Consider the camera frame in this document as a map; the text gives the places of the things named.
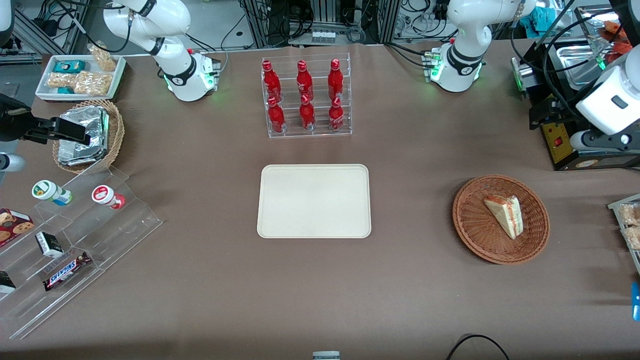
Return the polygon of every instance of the brown tablecloth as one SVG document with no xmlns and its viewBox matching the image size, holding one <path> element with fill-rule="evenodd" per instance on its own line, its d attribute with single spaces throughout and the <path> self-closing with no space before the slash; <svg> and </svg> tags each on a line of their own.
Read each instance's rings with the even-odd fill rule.
<svg viewBox="0 0 640 360">
<path fill-rule="evenodd" d="M 270 140 L 261 58 L 344 51 L 353 136 Z M 383 46 L 232 53 L 219 91 L 192 103 L 167 91 L 151 57 L 128 58 L 115 166 L 166 223 L 26 339 L 2 342 L 2 358 L 444 359 L 476 332 L 513 359 L 637 359 L 637 275 L 606 204 L 640 192 L 638 175 L 553 172 L 541 134 L 528 130 L 511 56 L 494 42 L 477 83 L 450 94 Z M 33 113 L 69 107 L 36 100 Z M 18 153 L 29 165 L 6 177 L 3 206 L 28 209 L 35 181 L 72 177 L 51 145 Z M 260 238 L 260 171 L 278 163 L 366 165 L 371 235 Z M 452 226 L 454 194 L 491 173 L 523 181 L 547 206 L 549 244 L 524 265 L 484 262 Z M 455 359 L 500 356 L 480 339 Z"/>
</svg>

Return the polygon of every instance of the acrylic bottle rack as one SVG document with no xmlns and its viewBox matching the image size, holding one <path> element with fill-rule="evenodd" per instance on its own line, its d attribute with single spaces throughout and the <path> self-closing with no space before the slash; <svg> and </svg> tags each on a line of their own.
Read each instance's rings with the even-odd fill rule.
<svg viewBox="0 0 640 360">
<path fill-rule="evenodd" d="M 27 336 L 162 224 L 132 193 L 127 178 L 116 168 L 97 163 L 63 185 L 74 194 L 70 204 L 42 201 L 27 212 L 34 228 L 0 248 L 0 270 L 16 287 L 10 294 L 0 293 L 0 338 Z M 95 203 L 91 192 L 100 184 L 124 195 L 125 206 L 115 210 Z M 43 256 L 35 239 L 40 231 L 54 235 L 64 254 L 56 259 Z M 42 281 L 83 252 L 92 261 L 45 291 Z"/>
<path fill-rule="evenodd" d="M 331 60 L 340 60 L 340 71 L 342 71 L 342 110 L 344 111 L 344 124 L 339 132 L 333 133 L 329 130 L 329 109 L 331 99 L 329 99 L 329 71 L 331 71 Z M 267 131 L 270 138 L 299 138 L 305 136 L 336 136 L 351 135 L 353 133 L 353 116 L 351 111 L 351 57 L 349 53 L 324 54 L 324 55 L 300 55 L 300 56 L 276 56 L 263 58 L 271 61 L 273 70 L 280 78 L 283 100 L 280 103 L 284 111 L 287 131 L 277 133 L 271 128 L 269 121 L 269 95 L 267 88 L 262 83 L 262 95 L 264 97 L 264 113 L 267 120 Z M 311 102 L 316 113 L 316 128 L 307 131 L 302 127 L 300 119 L 300 93 L 298 92 L 298 61 L 305 60 L 307 69 L 311 74 L 314 89 L 314 100 Z"/>
</svg>

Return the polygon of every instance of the wicker basket with foil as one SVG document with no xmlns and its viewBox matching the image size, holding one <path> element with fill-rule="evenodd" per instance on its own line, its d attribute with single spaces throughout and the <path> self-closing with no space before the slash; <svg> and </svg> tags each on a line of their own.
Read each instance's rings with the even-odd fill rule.
<svg viewBox="0 0 640 360">
<path fill-rule="evenodd" d="M 524 230 L 514 240 L 486 207 L 484 199 L 490 195 L 515 195 L 520 201 Z M 529 261 L 549 239 L 549 216 L 540 198 L 520 181 L 503 175 L 481 176 L 465 184 L 453 202 L 453 223 L 472 252 L 496 264 Z"/>
<path fill-rule="evenodd" d="M 118 108 L 107 100 L 89 100 L 83 101 L 73 107 L 73 109 L 82 108 L 85 106 L 102 106 L 109 114 L 109 136 L 108 136 L 108 153 L 100 160 L 100 162 L 106 165 L 111 165 L 120 152 L 120 146 L 122 146 L 122 139 L 124 138 L 124 123 L 122 116 L 118 111 Z M 86 168 L 93 165 L 93 163 L 87 163 L 82 165 L 67 166 L 60 163 L 58 159 L 58 151 L 60 150 L 60 141 L 53 142 L 53 160 L 57 166 L 63 170 L 80 174 Z"/>
</svg>

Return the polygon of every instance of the red aluminum bottle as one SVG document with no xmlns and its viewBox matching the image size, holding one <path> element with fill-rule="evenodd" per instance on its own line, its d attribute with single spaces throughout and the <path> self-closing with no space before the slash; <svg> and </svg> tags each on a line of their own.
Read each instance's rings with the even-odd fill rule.
<svg viewBox="0 0 640 360">
<path fill-rule="evenodd" d="M 333 132 L 340 131 L 342 128 L 344 111 L 340 104 L 340 98 L 336 97 L 333 99 L 331 108 L 329 109 L 329 130 Z"/>
<path fill-rule="evenodd" d="M 287 123 L 284 121 L 284 111 L 280 105 L 278 105 L 278 101 L 275 96 L 269 96 L 269 120 L 271 121 L 271 128 L 276 133 L 284 133 L 287 131 Z"/>
<path fill-rule="evenodd" d="M 316 112 L 314 106 L 311 105 L 309 95 L 305 94 L 300 97 L 300 118 L 302 119 L 302 127 L 307 131 L 313 131 L 316 128 Z"/>
<path fill-rule="evenodd" d="M 282 86 L 280 86 L 280 78 L 273 70 L 271 61 L 264 60 L 262 62 L 262 69 L 264 70 L 264 84 L 267 85 L 267 94 L 275 97 L 278 103 L 282 102 Z"/>
<path fill-rule="evenodd" d="M 298 90 L 300 91 L 300 96 L 309 95 L 309 101 L 314 100 L 314 85 L 311 80 L 311 74 L 307 70 L 307 63 L 305 60 L 298 61 L 298 77 L 296 78 L 298 82 Z"/>
<path fill-rule="evenodd" d="M 329 72 L 329 99 L 333 101 L 336 97 L 342 98 L 342 72 L 340 71 L 340 60 L 331 61 L 331 71 Z"/>
</svg>

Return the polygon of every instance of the snickers bar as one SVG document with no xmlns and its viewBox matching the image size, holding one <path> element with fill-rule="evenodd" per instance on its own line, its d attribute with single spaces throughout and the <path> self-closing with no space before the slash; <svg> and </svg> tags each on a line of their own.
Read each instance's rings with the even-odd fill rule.
<svg viewBox="0 0 640 360">
<path fill-rule="evenodd" d="M 38 240 L 38 246 L 44 256 L 55 259 L 64 253 L 58 239 L 51 234 L 40 231 L 36 234 L 36 240 Z"/>
<path fill-rule="evenodd" d="M 15 285 L 9 279 L 6 271 L 0 271 L 0 293 L 10 294 L 15 290 Z"/>
<path fill-rule="evenodd" d="M 73 261 L 71 261 L 69 264 L 65 265 L 65 267 L 63 267 L 58 272 L 53 274 L 53 276 L 50 277 L 48 280 L 43 281 L 42 284 L 44 284 L 44 290 L 49 291 L 55 288 L 59 283 L 63 282 L 64 280 L 67 280 L 69 277 L 71 277 L 71 275 L 73 275 L 75 272 L 80 270 L 80 268 L 83 265 L 90 262 L 91 262 L 91 259 L 87 256 L 86 252 L 83 252 L 82 255 L 73 259 Z"/>
</svg>

